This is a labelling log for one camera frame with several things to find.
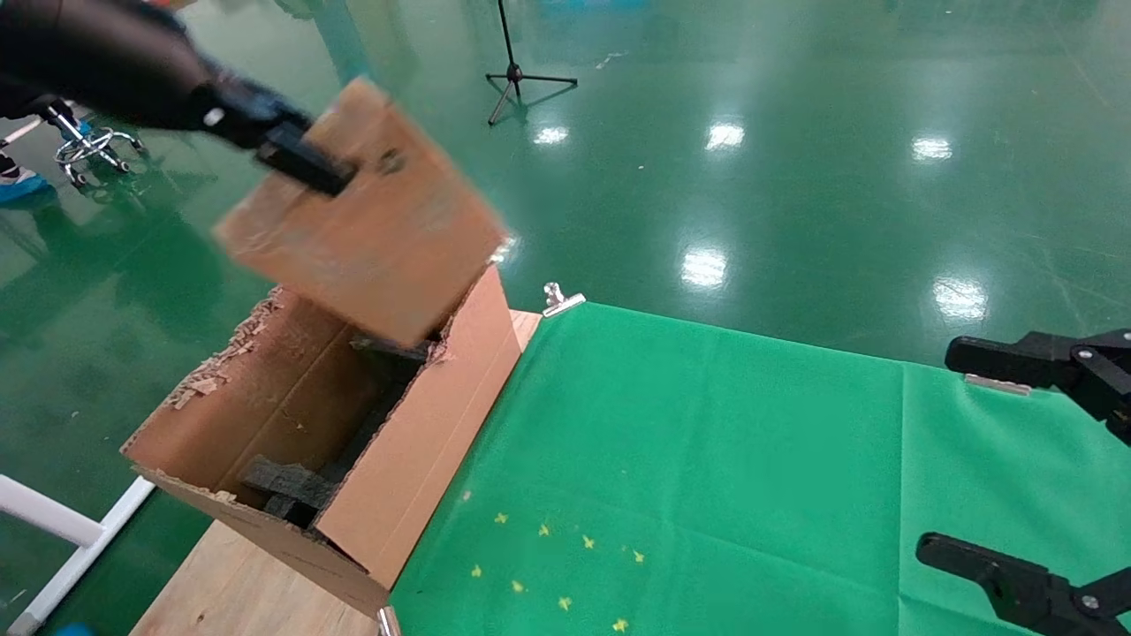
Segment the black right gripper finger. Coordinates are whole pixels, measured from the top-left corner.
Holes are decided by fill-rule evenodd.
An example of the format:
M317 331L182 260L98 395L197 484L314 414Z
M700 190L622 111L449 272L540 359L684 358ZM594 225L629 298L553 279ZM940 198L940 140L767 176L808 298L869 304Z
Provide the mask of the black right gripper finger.
M916 544L920 562L977 584L998 619L1038 635L1126 635L1130 568L1076 587L1048 568L941 533Z
M1015 343L956 337L946 367L998 383L1055 388L1120 442L1130 444L1130 333L1057 337L1030 330Z

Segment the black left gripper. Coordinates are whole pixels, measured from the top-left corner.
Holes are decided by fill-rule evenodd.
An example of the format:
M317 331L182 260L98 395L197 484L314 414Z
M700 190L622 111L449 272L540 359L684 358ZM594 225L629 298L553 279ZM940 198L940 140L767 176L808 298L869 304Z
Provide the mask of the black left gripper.
M218 78L173 12L145 1L5 1L3 78L155 129L211 134L326 196L356 169L307 141L314 120L247 78Z

